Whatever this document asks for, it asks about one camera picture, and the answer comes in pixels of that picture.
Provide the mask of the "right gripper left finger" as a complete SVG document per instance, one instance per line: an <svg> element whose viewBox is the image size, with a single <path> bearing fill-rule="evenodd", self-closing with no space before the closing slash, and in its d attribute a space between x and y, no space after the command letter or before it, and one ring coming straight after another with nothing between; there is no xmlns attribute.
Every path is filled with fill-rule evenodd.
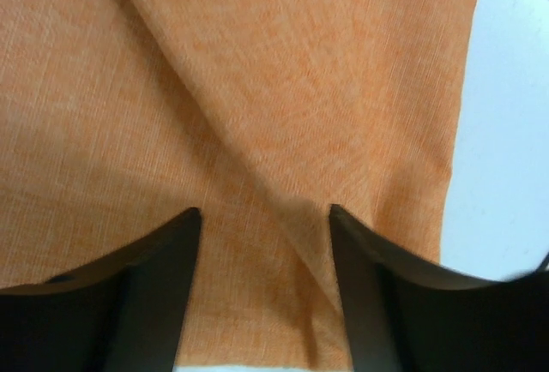
<svg viewBox="0 0 549 372"><path fill-rule="evenodd" d="M3 371L171 371L196 268L192 207L133 243L1 291Z"/></svg>

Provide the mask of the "orange cloth napkin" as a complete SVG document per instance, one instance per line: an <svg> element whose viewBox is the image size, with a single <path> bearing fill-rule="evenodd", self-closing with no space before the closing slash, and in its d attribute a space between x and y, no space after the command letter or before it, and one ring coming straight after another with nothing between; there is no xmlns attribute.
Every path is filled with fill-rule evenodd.
<svg viewBox="0 0 549 372"><path fill-rule="evenodd" d="M328 214L436 260L477 0L1 0L1 284L187 207L179 365L350 367Z"/></svg>

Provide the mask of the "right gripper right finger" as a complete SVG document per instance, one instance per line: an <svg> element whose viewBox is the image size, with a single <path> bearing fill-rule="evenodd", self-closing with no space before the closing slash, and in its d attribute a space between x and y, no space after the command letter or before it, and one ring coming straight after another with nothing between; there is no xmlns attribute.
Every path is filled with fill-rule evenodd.
<svg viewBox="0 0 549 372"><path fill-rule="evenodd" d="M329 229L354 370L547 370L547 270L505 281L458 273L338 205Z"/></svg>

